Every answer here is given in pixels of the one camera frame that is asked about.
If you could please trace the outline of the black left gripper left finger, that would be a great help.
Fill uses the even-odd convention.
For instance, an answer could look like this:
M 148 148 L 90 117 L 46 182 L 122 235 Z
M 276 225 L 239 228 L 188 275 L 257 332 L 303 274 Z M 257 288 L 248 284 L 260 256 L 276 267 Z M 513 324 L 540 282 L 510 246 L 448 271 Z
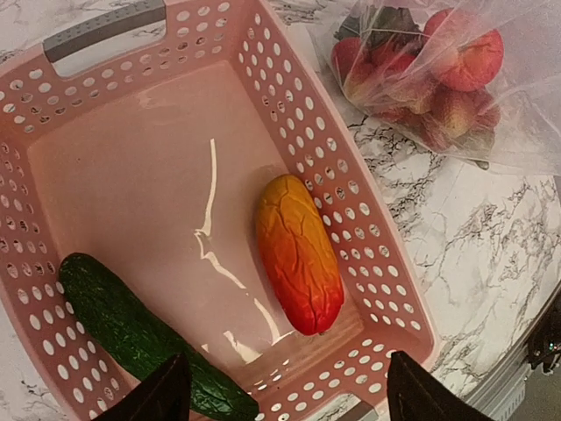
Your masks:
M 188 358 L 168 358 L 119 403 L 96 417 L 101 421 L 188 421 L 191 372 Z

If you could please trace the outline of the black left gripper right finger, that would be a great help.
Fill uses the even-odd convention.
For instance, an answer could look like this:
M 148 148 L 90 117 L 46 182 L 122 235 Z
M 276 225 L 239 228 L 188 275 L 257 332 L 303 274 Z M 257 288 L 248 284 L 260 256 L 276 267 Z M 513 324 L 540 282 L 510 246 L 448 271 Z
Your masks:
M 392 421 L 485 421 L 404 351 L 392 353 L 387 378 Z

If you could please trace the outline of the orange yellow fruit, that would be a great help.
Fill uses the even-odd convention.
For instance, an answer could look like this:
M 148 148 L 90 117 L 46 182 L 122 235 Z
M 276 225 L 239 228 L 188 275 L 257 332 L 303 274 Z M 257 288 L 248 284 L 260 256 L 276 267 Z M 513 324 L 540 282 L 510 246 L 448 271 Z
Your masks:
M 327 332 L 344 304 L 337 257 L 314 201 L 291 174 L 272 179 L 254 215 L 267 279 L 290 324 L 301 334 Z

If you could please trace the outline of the red lychee bunch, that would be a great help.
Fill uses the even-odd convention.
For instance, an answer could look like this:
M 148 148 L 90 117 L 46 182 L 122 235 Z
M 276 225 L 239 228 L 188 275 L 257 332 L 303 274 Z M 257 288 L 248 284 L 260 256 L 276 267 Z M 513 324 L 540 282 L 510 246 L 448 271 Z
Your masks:
M 418 37 L 404 35 L 393 34 L 376 44 L 347 37 L 331 49 L 330 67 L 352 105 L 405 129 L 428 149 L 489 153 L 500 107 L 486 89 L 456 91 L 428 71 L 407 74 L 421 46 Z

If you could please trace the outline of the clear zip top bag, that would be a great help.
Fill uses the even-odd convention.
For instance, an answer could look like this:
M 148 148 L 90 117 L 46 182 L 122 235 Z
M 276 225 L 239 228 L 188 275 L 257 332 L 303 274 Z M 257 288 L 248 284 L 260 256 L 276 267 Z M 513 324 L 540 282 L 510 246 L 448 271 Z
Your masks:
M 559 174 L 559 2 L 348 1 L 309 32 L 346 100 L 417 144 Z

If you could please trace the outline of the red bumpy fruit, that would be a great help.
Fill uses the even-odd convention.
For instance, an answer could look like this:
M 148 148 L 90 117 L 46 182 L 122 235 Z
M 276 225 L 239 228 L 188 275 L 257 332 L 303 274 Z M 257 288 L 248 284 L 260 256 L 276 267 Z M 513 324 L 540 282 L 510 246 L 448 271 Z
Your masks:
M 481 32 L 482 20 L 469 11 L 448 8 L 424 26 L 423 52 L 432 75 L 443 85 L 471 92 L 485 87 L 501 70 L 504 43 L 498 30 Z

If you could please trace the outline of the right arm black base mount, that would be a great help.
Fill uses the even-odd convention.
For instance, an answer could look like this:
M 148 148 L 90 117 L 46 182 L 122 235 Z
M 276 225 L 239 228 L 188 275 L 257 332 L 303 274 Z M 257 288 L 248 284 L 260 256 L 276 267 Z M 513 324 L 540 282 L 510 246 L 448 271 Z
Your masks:
M 533 331 L 528 340 L 528 362 L 532 370 L 542 367 L 551 374 L 560 364 L 560 316 L 551 314 Z

